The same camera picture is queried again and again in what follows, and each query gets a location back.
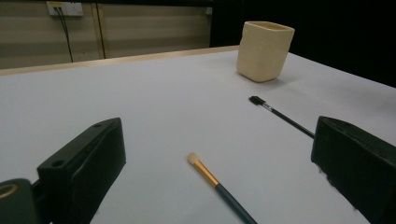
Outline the black curtain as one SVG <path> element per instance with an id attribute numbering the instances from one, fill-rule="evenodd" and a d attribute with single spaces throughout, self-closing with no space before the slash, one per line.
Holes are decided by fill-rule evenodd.
<path id="1" fill-rule="evenodd" d="M 292 53 L 396 88 L 396 0 L 213 0 L 213 44 L 238 44 L 246 21 L 292 27 Z"/>

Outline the thin vertical wall pipe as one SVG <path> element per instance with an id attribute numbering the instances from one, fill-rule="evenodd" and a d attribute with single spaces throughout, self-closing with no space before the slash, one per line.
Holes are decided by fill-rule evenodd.
<path id="1" fill-rule="evenodd" d="M 106 28 L 104 26 L 104 15 L 101 4 L 94 4 L 96 23 L 97 23 L 97 38 L 98 44 L 100 45 L 100 58 L 106 58 Z"/>

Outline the white table cover sheet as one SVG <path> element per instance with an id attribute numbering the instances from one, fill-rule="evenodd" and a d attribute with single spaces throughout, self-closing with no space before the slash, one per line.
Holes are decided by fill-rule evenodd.
<path id="1" fill-rule="evenodd" d="M 94 123 L 122 121 L 127 162 L 93 224 L 241 224 L 188 163 L 195 153 L 259 224 L 368 224 L 310 160 L 321 116 L 396 145 L 396 89 L 290 55 L 281 75 L 240 76 L 232 51 L 0 77 L 0 181 Z"/>

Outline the black makeup brush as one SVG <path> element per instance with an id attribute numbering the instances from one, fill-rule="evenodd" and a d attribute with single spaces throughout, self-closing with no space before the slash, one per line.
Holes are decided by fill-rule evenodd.
<path id="1" fill-rule="evenodd" d="M 290 119 L 286 115 L 282 114 L 281 112 L 277 111 L 275 108 L 271 107 L 270 105 L 267 104 L 266 101 L 264 101 L 262 98 L 259 96 L 250 96 L 249 101 L 253 103 L 254 105 L 259 105 L 270 111 L 271 113 L 275 114 L 277 117 L 283 119 L 286 121 L 288 124 L 299 130 L 300 132 L 306 134 L 307 136 L 314 138 L 314 134 L 307 130 L 304 126 L 300 125 L 298 122 Z"/>

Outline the cream square cup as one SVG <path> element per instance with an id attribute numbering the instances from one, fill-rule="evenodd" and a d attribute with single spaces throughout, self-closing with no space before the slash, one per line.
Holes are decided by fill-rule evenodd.
<path id="1" fill-rule="evenodd" d="M 237 73 L 254 82 L 276 79 L 283 68 L 295 30 L 269 21 L 246 21 L 240 41 Z"/>

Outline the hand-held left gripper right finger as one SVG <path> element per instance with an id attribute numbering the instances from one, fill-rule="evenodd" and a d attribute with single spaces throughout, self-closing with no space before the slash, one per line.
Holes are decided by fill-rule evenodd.
<path id="1" fill-rule="evenodd" d="M 396 146 L 339 119 L 318 119 L 311 161 L 371 224 L 396 224 Z"/>

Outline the white wall socket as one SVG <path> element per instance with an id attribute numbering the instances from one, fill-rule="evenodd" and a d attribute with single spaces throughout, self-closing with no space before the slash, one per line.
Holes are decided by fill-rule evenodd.
<path id="1" fill-rule="evenodd" d="M 83 16 L 83 8 L 81 3 L 47 1 L 47 7 L 51 16 L 57 16 L 59 12 L 62 12 L 65 16 Z"/>

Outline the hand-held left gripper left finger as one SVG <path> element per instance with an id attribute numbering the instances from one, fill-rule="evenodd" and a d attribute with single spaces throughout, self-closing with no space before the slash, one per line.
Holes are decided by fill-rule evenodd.
<path id="1" fill-rule="evenodd" d="M 37 167 L 54 224 L 90 224 L 126 163 L 121 119 L 98 122 Z"/>

